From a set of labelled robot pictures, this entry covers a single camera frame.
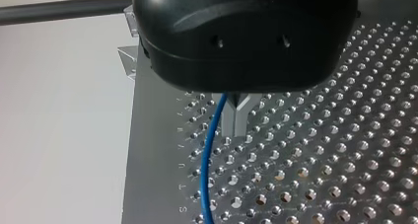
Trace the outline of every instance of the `black device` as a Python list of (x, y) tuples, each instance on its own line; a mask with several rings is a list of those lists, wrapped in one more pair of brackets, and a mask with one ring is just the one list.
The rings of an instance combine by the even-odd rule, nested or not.
[(185, 90), (280, 92), (333, 71), (357, 0), (133, 0), (155, 72)]

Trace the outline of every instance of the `white wall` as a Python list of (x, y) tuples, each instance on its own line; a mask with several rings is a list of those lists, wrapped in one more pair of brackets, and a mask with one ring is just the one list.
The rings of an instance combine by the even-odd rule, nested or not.
[(0, 27), (0, 223), (120, 223), (135, 43), (123, 15)]

